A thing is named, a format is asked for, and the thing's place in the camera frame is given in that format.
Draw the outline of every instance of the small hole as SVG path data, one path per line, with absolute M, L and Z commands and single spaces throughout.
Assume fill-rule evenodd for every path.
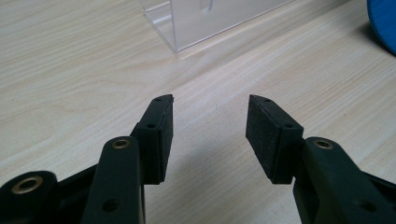
M 118 199 L 109 199 L 105 203 L 103 203 L 102 209 L 105 212 L 114 212 L 120 207 L 120 200 Z
M 114 148 L 125 148 L 131 144 L 129 140 L 121 139 L 113 143 Z
M 314 141 L 314 144 L 317 147 L 323 148 L 323 149 L 332 149 L 332 144 L 328 141 L 325 140 L 316 140 Z
M 358 199 L 358 200 L 356 200 L 355 204 L 357 206 L 359 206 L 360 208 L 366 210 L 367 212 L 375 212 L 376 211 L 376 206 L 367 200 Z
M 20 185 L 20 189 L 25 190 L 25 189 L 32 188 L 36 183 L 37 183 L 37 181 L 35 179 L 27 180 L 26 182 L 23 182 Z

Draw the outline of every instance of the table surface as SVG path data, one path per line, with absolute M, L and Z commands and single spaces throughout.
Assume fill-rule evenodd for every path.
M 148 223 L 300 223 L 292 186 L 270 183 L 245 138 L 250 94 L 396 182 L 396 58 L 365 1 L 296 0 L 174 53 L 137 0 L 3 0 L 0 50 L 1 185 L 97 163 L 167 93 L 175 136 Z

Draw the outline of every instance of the transparent plastic container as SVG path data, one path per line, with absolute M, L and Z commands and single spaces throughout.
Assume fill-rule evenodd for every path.
M 141 0 L 146 16 L 174 51 L 293 0 Z

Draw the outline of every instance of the blue object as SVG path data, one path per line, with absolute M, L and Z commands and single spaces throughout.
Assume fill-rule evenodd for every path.
M 367 0 L 367 10 L 376 35 L 396 55 L 396 0 Z

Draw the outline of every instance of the black plastic part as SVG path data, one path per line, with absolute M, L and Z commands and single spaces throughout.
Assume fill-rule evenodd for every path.
M 0 189 L 0 223 L 50 223 L 59 203 L 55 174 L 29 172 Z
M 273 184 L 290 184 L 304 128 L 270 99 L 250 95 L 246 137 Z
M 365 174 L 396 212 L 396 185 L 374 175 Z
M 79 223 L 87 203 L 96 165 L 59 182 L 61 202 L 54 224 Z
M 130 136 L 108 141 L 81 223 L 144 223 L 139 145 Z
M 394 223 L 394 210 L 338 144 L 307 138 L 302 159 L 320 201 L 314 223 Z
M 173 101 L 170 94 L 152 100 L 131 133 L 139 142 L 145 185 L 165 180 L 173 138 Z

